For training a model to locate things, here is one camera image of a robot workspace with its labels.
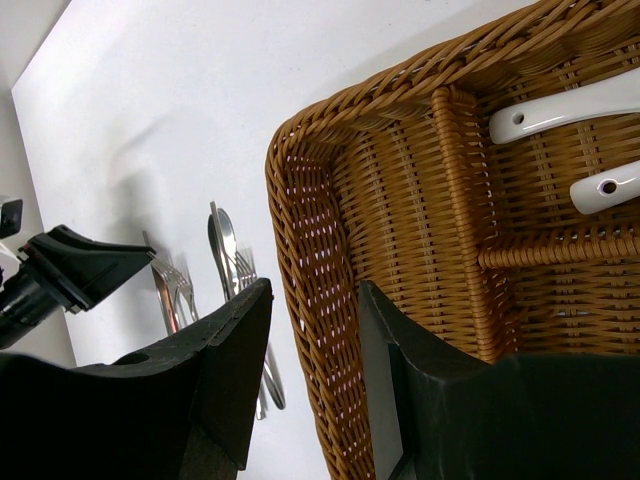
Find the steel fork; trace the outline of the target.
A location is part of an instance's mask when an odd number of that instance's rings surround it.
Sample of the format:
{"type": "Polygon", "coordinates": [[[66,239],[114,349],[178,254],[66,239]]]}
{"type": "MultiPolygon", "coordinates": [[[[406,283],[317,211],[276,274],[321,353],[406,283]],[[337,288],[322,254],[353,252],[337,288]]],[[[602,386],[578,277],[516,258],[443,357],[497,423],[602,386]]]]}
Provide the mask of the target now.
{"type": "Polygon", "coordinates": [[[190,325],[199,320],[199,314],[197,311],[194,286],[191,279],[191,275],[186,262],[186,257],[182,254],[178,255],[174,260],[174,267],[181,274],[184,281],[181,287],[181,312],[184,318],[184,325],[190,325]]]}
{"type": "Polygon", "coordinates": [[[161,260],[160,258],[156,258],[154,260],[154,267],[159,271],[159,273],[162,275],[162,277],[165,279],[166,283],[169,286],[169,289],[171,291],[171,298],[172,298],[172,302],[174,305],[174,308],[176,310],[177,316],[178,316],[178,321],[179,321],[179,326],[180,329],[185,328],[187,325],[184,325],[183,321],[183,314],[181,312],[181,287],[183,286],[182,282],[184,281],[184,279],[182,278],[181,274],[176,270],[176,268],[167,263],[164,260],[161,260]]]}
{"type": "Polygon", "coordinates": [[[235,260],[239,290],[242,291],[258,279],[252,248],[239,248],[236,251],[235,260]]]}

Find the white ceramic spoon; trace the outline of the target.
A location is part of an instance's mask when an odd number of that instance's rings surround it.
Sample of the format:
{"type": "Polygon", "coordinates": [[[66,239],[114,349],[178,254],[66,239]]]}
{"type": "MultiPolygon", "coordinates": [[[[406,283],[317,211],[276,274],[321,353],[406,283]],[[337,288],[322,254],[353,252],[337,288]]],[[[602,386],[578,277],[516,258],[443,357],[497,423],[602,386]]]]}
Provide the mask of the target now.
{"type": "Polygon", "coordinates": [[[573,205],[590,215],[638,198],[639,164],[634,161],[574,182],[570,187],[573,205]]]}
{"type": "Polygon", "coordinates": [[[503,108],[489,120],[494,144],[571,123],[639,112],[639,69],[590,85],[503,108]]]}

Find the copper chopstick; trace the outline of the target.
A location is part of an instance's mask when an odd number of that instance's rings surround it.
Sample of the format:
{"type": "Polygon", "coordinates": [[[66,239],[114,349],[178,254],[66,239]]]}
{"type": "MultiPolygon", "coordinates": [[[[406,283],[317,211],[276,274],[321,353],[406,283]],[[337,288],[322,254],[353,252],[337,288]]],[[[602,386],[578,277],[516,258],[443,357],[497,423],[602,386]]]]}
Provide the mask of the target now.
{"type": "Polygon", "coordinates": [[[165,279],[154,266],[152,266],[152,275],[167,333],[168,335],[173,335],[180,329],[180,326],[178,316],[172,302],[171,291],[165,279]]]}

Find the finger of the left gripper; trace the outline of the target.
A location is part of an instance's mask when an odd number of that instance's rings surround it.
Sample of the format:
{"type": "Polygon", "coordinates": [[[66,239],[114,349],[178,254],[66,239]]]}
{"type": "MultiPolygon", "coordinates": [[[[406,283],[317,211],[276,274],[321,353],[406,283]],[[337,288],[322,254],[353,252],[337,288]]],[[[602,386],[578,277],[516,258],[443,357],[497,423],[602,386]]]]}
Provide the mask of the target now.
{"type": "Polygon", "coordinates": [[[73,313],[93,309],[155,256],[149,246],[98,242],[65,225],[32,237],[19,252],[24,273],[73,313]]]}

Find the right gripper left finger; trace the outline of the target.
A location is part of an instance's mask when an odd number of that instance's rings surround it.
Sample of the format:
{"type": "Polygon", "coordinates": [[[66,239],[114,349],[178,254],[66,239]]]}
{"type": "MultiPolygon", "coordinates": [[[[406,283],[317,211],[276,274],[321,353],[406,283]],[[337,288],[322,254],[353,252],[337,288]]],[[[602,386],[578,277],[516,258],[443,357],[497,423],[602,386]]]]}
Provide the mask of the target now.
{"type": "Polygon", "coordinates": [[[1,358],[5,479],[233,479],[249,456],[272,313],[261,278],[110,364],[1,358]]]}

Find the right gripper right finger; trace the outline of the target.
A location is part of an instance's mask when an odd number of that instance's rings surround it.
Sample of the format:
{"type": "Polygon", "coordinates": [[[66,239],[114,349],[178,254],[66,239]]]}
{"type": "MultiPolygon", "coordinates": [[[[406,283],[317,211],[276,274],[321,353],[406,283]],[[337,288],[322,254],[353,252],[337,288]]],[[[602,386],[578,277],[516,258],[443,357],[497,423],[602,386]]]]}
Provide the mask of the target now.
{"type": "Polygon", "coordinates": [[[639,360],[515,354],[489,364],[359,288],[380,479],[635,479],[639,360]]]}

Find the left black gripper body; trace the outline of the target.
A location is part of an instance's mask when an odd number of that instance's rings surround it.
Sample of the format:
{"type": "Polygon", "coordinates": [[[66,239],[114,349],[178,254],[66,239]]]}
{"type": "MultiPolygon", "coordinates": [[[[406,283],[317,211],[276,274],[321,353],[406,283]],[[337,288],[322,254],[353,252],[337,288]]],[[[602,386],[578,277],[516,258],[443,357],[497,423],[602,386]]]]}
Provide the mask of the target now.
{"type": "Polygon", "coordinates": [[[7,349],[49,317],[59,303],[50,285],[31,266],[22,265],[1,290],[1,349],[7,349]]]}

